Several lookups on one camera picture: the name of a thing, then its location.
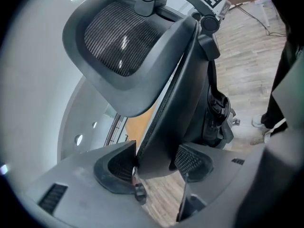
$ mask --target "cable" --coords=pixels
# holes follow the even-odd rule
[[[278,32],[270,32],[269,29],[256,17],[254,17],[252,14],[248,13],[245,9],[241,8],[239,5],[235,5],[239,10],[241,10],[243,13],[247,14],[249,17],[255,19],[258,21],[265,29],[265,33],[267,36],[274,36],[274,37],[286,37],[286,35],[278,33]]]

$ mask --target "curved white wall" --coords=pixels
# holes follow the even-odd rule
[[[83,0],[29,0],[0,58],[1,158],[16,190],[57,163],[60,124],[82,74],[66,55],[63,27]]]

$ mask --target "person's leg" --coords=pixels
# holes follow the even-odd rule
[[[279,66],[276,71],[275,80],[272,86],[271,93],[280,84],[282,79],[286,76],[286,74],[294,64],[296,60],[295,54],[296,54],[296,46],[287,41],[281,55]],[[266,128],[272,129],[283,118],[284,116],[271,94],[269,98],[267,112],[261,117],[261,123]]]

